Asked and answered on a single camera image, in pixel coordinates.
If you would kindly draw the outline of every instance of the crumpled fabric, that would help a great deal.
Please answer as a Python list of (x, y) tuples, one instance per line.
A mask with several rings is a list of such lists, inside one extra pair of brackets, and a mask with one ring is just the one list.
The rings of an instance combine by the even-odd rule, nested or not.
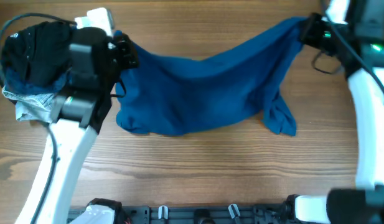
[(28, 121), (38, 119), (46, 123), (52, 121), (49, 114), (52, 111), (55, 93), (23, 95), (8, 91), (5, 85), (2, 88), (2, 94), (8, 100), (16, 102), (16, 120)]
[(10, 91), (14, 94), (20, 95), (38, 95), (45, 93), (57, 93), (59, 92), (63, 86), (71, 81), (71, 74), (68, 71), (62, 73), (56, 80), (54, 80), (51, 84), (40, 87), (36, 86), (28, 81), (23, 80), (20, 77), (20, 74), (8, 67), (5, 70), (5, 86), (6, 91)]
[[(279, 86), (301, 51), (299, 23), (287, 19), (205, 60), (154, 55), (135, 44), (140, 66), (124, 70), (126, 96), (116, 122), (136, 134), (179, 136), (235, 124), (263, 111), (272, 132), (295, 136), (297, 124)], [(123, 95), (121, 85), (116, 93)]]

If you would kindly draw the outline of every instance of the blue cloth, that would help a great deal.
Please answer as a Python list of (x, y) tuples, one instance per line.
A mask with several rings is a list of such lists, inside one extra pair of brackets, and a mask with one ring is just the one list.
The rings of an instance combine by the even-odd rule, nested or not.
[(70, 80), (70, 72), (61, 74), (51, 85), (45, 87), (35, 86), (25, 80), (22, 80), (19, 73), (12, 68), (5, 71), (6, 90), (15, 94), (38, 95), (43, 93), (57, 93)]
[[(297, 37), (304, 19), (287, 19), (201, 61), (158, 56), (135, 45), (140, 66), (121, 72), (126, 96), (118, 99), (117, 124), (131, 133), (177, 136), (235, 124), (263, 110), (272, 132), (296, 135), (279, 85), (302, 49)], [(116, 93), (124, 94), (119, 84)]]

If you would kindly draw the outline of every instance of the wire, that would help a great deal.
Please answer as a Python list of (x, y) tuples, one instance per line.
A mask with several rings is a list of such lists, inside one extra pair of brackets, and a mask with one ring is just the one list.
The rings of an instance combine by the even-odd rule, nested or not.
[[(51, 16), (51, 15), (48, 15), (48, 14), (42, 14), (42, 13), (25, 13), (25, 14), (21, 14), (21, 15), (18, 15), (18, 16), (15, 16), (13, 17), (11, 20), (8, 20), (7, 22), (5, 22), (5, 24), (3, 25), (2, 29), (0, 30), (0, 43), (1, 43), (1, 39), (2, 39), (2, 36), (5, 32), (5, 30), (14, 22), (14, 21), (17, 21), (19, 19), (22, 19), (22, 18), (25, 18), (25, 17), (44, 17), (44, 18), (48, 18), (48, 19), (54, 19), (56, 21), (61, 21), (61, 22), (64, 22), (64, 23), (68, 23), (68, 24), (74, 24), (76, 25), (77, 23), (76, 22), (73, 22), (73, 21), (68, 21), (68, 20), (65, 20), (65, 19), (61, 19), (59, 17), (56, 17), (56, 16)], [(5, 83), (5, 74), (4, 74), (4, 70), (2, 68), (2, 65), (1, 65), (1, 54), (0, 54), (0, 78), (1, 80)], [(37, 219), (38, 219), (38, 216), (41, 212), (41, 209), (42, 209), (42, 206), (45, 202), (45, 199), (47, 197), (47, 194), (48, 194), (48, 191), (49, 191), (49, 188), (50, 188), (50, 185), (52, 183), (52, 180), (54, 178), (54, 174), (55, 174), (55, 170), (56, 170), (56, 165), (57, 165), (57, 162), (59, 161), (59, 158), (58, 158), (58, 149), (57, 149), (57, 142), (56, 142), (56, 139), (55, 139), (55, 135), (54, 133), (52, 132), (52, 130), (49, 128), (49, 124), (45, 123), (42, 121), (42, 118), (41, 116), (35, 111), (35, 109), (33, 109), (33, 107), (27, 105), (27, 104), (24, 104), (27, 109), (29, 110), (30, 114), (32, 114), (33, 116), (35, 116), (37, 119), (38, 119), (38, 122), (47, 130), (51, 140), (52, 140), (52, 163), (51, 163), (51, 166), (50, 166), (50, 170), (49, 170), (49, 174), (48, 174), (48, 179), (45, 183), (45, 187), (44, 187), (44, 190), (42, 191), (42, 194), (41, 194), (41, 198), (38, 202), (38, 205), (37, 205), (37, 208), (34, 212), (34, 215), (32, 217), (32, 220), (31, 220), (31, 224), (34, 224)]]
[(126, 94), (126, 89), (125, 89), (125, 85), (123, 83), (123, 81), (121, 79), (118, 80), (119, 84), (121, 85), (123, 91), (124, 91), (124, 94), (123, 95), (117, 95), (117, 94), (110, 94), (110, 97), (115, 97), (115, 98), (124, 98), (125, 94)]
[(340, 65), (338, 68), (336, 68), (333, 72), (328, 72), (328, 71), (325, 71), (325, 70), (321, 70), (319, 68), (316, 67), (316, 62), (317, 60), (322, 56), (322, 54), (324, 53), (323, 50), (321, 50), (319, 53), (317, 53), (315, 55), (315, 57), (312, 59), (311, 61), (311, 65), (312, 65), (312, 68), (318, 72), (321, 72), (321, 73), (325, 73), (325, 74), (328, 74), (328, 75), (335, 75), (339, 72), (341, 72), (342, 70), (342, 65)]
[(44, 205), (45, 199), (47, 197), (47, 194), (48, 194), (50, 185), (52, 183), (52, 180), (54, 179), (54, 174), (55, 174), (57, 162), (59, 161), (59, 158), (57, 156), (57, 143), (56, 143), (55, 135), (52, 132), (52, 130), (49, 128), (49, 124), (43, 123), (42, 125), (45, 126), (45, 128), (47, 129), (49, 136), (52, 140), (52, 149), (53, 149), (52, 150), (52, 164), (50, 165), (48, 179), (47, 179), (47, 182), (45, 183), (44, 190), (42, 191), (40, 201), (38, 202), (37, 208), (35, 209), (34, 215), (32, 216), (31, 224), (34, 224), (37, 221), (37, 218), (41, 212), (42, 206)]
[(370, 76), (374, 79), (374, 81), (376, 82), (376, 84), (378, 85), (378, 87), (381, 89), (381, 91), (383, 92), (384, 94), (384, 85), (383, 83), (380, 81), (380, 79), (376, 76), (376, 74), (373, 72), (373, 69), (370, 68), (364, 61), (363, 59), (356, 53), (356, 51), (348, 44), (348, 42), (342, 37), (342, 35), (340, 34), (340, 32), (337, 30), (337, 28), (335, 27), (333, 21), (330, 19), (330, 16), (327, 14), (326, 12), (326, 5), (325, 5), (325, 2), (324, 0), (320, 0), (321, 1), (321, 5), (322, 5), (322, 12), (323, 12), (323, 15), (325, 15), (327, 21), (329, 21), (329, 24), (330, 24), (330, 28), (332, 29), (332, 31), (334, 32), (334, 34), (337, 36), (338, 40), (344, 45), (344, 47), (351, 53), (351, 55), (359, 62), (359, 64), (362, 66), (362, 68), (370, 74)]

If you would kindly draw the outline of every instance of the black cloth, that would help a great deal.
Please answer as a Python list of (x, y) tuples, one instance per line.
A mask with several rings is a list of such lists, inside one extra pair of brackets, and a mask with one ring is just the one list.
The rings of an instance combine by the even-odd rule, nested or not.
[[(3, 88), (5, 85), (5, 81), (1, 79), (0, 77), (0, 87)], [(13, 103), (14, 105), (16, 104), (16, 100), (9, 100), (11, 103)]]
[(42, 22), (11, 35), (2, 49), (4, 70), (13, 68), (22, 80), (47, 86), (70, 66), (72, 28), (62, 22)]
[(55, 81), (44, 87), (35, 86), (27, 81), (21, 80), (19, 74), (12, 68), (5, 71), (5, 89), (14, 94), (38, 95), (44, 93), (57, 93), (66, 83), (71, 81), (70, 71), (62, 73)]

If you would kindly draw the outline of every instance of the wooden table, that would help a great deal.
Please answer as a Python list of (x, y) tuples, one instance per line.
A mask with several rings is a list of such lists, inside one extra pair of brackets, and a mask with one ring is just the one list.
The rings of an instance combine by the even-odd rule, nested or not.
[[(283, 19), (318, 11), (318, 5), (312, 0), (0, 0), (0, 27), (24, 12), (73, 19), (107, 7), (116, 27), (145, 49), (205, 58)], [(24, 19), (6, 34), (40, 21)], [(124, 205), (253, 204), (353, 187), (358, 155), (354, 104), (343, 75), (323, 75), (311, 68), (316, 52), (305, 47), (282, 84), (298, 124), (294, 138), (271, 133), (259, 115), (178, 138), (135, 136), (115, 123), (119, 104), (114, 100), (84, 163), (72, 205), (84, 206), (95, 197)], [(41, 127), (17, 122), (14, 106), (0, 90), (0, 223), (13, 223), (21, 211), (46, 135)]]

